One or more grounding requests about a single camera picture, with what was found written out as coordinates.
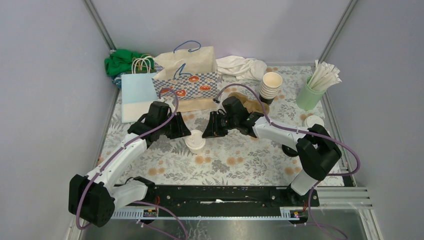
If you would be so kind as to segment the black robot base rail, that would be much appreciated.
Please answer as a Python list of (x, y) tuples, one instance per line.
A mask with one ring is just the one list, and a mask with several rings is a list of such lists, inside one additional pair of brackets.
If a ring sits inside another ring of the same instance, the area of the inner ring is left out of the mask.
[(279, 217), (282, 208), (320, 205), (317, 191), (298, 195), (285, 186), (159, 185), (148, 182), (142, 206), (164, 207), (177, 217)]

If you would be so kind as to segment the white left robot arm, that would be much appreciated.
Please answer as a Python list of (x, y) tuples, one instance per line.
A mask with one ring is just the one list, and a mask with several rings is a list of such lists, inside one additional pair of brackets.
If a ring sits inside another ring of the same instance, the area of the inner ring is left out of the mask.
[(114, 211), (139, 201), (148, 206), (155, 200), (154, 183), (136, 177), (116, 183), (127, 167), (161, 136), (177, 139), (191, 135), (182, 114), (165, 102), (154, 101), (129, 129), (106, 160), (86, 175), (76, 174), (69, 183), (68, 211), (96, 227), (104, 226)]

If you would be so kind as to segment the white coffee lid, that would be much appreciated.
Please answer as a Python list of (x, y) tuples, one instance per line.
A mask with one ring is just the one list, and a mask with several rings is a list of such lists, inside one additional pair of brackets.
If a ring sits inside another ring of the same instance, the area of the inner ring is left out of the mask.
[(191, 130), (191, 135), (186, 136), (184, 142), (186, 145), (199, 145), (201, 143), (206, 143), (206, 140), (202, 138), (203, 132), (200, 130)]

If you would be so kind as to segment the blue checkered paper bag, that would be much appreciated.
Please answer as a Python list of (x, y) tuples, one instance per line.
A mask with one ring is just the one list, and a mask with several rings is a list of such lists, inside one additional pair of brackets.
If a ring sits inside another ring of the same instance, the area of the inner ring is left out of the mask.
[(156, 75), (152, 83), (159, 98), (177, 95), (180, 112), (210, 110), (216, 107), (213, 98), (219, 92), (221, 77), (218, 74), (215, 49), (212, 46), (198, 46), (182, 49), (185, 41), (173, 51), (161, 53), (153, 58)]

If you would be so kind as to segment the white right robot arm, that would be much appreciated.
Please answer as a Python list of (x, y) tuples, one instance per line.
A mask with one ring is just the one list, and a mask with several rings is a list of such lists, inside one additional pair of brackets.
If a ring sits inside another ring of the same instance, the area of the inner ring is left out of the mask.
[(249, 113), (235, 96), (222, 103), (222, 109), (210, 112), (202, 138), (224, 137), (229, 130), (236, 129), (243, 135), (277, 142), (287, 156), (299, 157), (302, 170), (286, 193), (287, 201), (293, 206), (301, 205), (309, 190), (324, 180), (342, 157), (341, 150), (320, 124), (299, 130), (284, 125), (277, 127), (274, 122), (269, 123), (264, 114)]

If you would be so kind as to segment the white paper coffee cup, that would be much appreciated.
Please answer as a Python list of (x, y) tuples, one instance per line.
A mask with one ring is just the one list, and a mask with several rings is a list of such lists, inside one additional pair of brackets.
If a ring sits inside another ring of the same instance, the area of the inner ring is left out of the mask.
[(206, 145), (206, 143), (203, 142), (203, 143), (197, 144), (197, 145), (188, 144), (187, 147), (192, 154), (199, 155), (203, 152), (205, 145)]

